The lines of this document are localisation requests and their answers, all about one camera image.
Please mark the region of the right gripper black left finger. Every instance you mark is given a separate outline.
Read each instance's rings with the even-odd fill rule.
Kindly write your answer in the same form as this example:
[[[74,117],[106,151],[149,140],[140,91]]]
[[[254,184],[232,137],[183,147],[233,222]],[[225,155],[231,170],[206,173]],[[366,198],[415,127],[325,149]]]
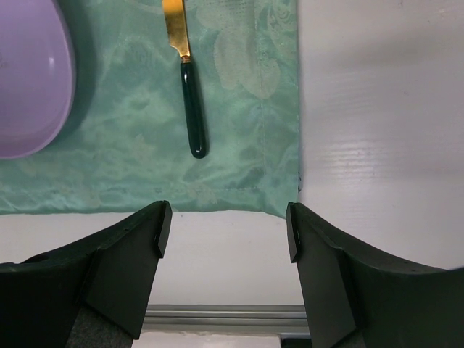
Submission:
[[[131,347],[170,233],[169,202],[1,265],[3,347]]]

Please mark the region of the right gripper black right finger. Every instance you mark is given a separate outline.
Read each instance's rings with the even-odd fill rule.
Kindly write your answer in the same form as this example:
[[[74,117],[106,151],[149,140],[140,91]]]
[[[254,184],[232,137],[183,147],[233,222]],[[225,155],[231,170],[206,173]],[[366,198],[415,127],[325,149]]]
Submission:
[[[300,203],[286,209],[314,347],[461,347],[463,270],[384,252]]]

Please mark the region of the green satin placemat cloth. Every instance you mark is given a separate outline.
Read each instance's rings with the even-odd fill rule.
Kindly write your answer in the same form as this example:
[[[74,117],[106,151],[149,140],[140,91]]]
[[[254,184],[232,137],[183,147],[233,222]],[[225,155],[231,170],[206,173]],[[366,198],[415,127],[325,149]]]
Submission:
[[[1,162],[1,212],[283,216],[299,185],[295,1],[187,1],[209,151],[192,157],[179,57],[160,1],[61,1],[75,50],[72,112],[45,149]]]

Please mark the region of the purple plate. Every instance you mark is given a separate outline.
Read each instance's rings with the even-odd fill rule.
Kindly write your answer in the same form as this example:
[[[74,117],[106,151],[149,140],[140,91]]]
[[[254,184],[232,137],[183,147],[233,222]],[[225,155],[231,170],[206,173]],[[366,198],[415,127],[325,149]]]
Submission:
[[[70,114],[75,55],[57,1],[1,2],[1,158],[49,145]]]

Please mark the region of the gold knife green handle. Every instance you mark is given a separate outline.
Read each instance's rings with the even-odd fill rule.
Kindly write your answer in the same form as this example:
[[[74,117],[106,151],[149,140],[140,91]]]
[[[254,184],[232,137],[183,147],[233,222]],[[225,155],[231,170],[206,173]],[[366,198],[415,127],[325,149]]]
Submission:
[[[196,66],[191,55],[184,1],[163,0],[162,10],[169,44],[178,52],[181,60],[181,85],[189,147],[194,158],[202,159],[208,150],[207,129]]]

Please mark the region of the aluminium front rail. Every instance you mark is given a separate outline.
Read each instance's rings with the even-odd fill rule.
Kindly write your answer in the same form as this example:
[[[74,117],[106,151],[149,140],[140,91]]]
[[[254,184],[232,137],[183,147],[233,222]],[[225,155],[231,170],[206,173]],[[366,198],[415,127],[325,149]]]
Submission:
[[[307,331],[307,319],[302,305],[238,305],[151,304],[144,318],[143,329],[203,330],[239,328],[257,331]]]

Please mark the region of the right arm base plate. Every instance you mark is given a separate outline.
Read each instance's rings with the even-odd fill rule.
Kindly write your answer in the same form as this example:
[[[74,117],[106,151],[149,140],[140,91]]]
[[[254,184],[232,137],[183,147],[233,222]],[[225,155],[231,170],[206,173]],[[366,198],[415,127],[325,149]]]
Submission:
[[[311,338],[286,337],[281,339],[281,348],[312,348]]]

